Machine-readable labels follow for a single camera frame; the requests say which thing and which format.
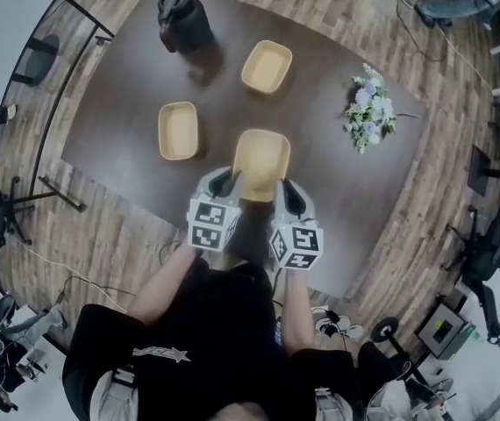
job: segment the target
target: black and white marker cube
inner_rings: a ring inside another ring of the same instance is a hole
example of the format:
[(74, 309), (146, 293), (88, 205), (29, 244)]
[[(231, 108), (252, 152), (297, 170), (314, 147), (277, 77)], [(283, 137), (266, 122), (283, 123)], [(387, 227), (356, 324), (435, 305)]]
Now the black and white marker cube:
[(324, 251), (324, 232), (316, 222), (307, 225), (273, 223), (269, 240), (275, 260), (282, 268), (311, 269)]
[(188, 243), (196, 248), (221, 252), (234, 234), (239, 207), (192, 198), (188, 212)]

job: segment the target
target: yellow plastic tray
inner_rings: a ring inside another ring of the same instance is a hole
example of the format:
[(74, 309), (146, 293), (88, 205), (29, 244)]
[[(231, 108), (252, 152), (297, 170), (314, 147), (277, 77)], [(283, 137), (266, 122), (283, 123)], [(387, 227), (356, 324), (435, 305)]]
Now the yellow plastic tray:
[(293, 53), (271, 40), (261, 40), (242, 68), (242, 81), (252, 89), (272, 94), (281, 86), (293, 61)]
[(197, 152), (197, 111), (190, 102), (170, 103), (159, 112), (159, 148), (169, 161), (188, 159)]
[(285, 178), (291, 144), (281, 134), (264, 130), (242, 133), (234, 156), (234, 173), (242, 172), (242, 197), (266, 203), (274, 200), (277, 181)]

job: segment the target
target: black kettle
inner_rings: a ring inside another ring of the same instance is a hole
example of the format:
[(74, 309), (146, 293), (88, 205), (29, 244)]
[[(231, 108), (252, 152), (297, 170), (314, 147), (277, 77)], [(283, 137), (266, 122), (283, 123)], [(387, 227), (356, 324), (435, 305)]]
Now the black kettle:
[(159, 0), (161, 41), (171, 53), (189, 53), (213, 39), (199, 0)]

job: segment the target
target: printed logo on shirt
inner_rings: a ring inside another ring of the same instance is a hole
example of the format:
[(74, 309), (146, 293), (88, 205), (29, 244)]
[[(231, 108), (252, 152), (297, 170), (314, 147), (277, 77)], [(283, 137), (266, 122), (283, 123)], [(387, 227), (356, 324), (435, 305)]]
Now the printed logo on shirt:
[(164, 357), (166, 359), (176, 360), (180, 363), (182, 360), (191, 361), (187, 357), (188, 351), (178, 351), (175, 347), (168, 349), (167, 347), (150, 346), (145, 349), (133, 349), (133, 356), (140, 357), (141, 355), (154, 355), (156, 357)]

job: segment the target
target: dark wooden table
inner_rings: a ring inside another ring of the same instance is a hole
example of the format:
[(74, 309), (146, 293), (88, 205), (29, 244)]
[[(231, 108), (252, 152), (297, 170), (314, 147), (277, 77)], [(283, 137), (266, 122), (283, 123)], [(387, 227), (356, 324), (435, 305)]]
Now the dark wooden table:
[[(425, 107), (387, 80), (400, 117), (397, 135), (357, 154), (341, 117), (362, 75), (363, 59), (318, 32), (233, 0), (201, 0), (217, 39), (189, 58), (167, 52), (159, 39), (158, 0), (141, 0), (111, 42), (84, 93), (62, 159), (112, 191), (184, 227), (199, 179), (232, 164), (240, 134), (280, 132), (291, 143), (288, 177), (316, 204), (325, 255), (310, 285), (334, 296), (367, 263), (404, 186), (418, 149)], [(262, 96), (240, 80), (262, 39), (285, 45), (293, 63), (280, 89)], [(201, 151), (187, 161), (159, 153), (163, 104), (197, 108)]]

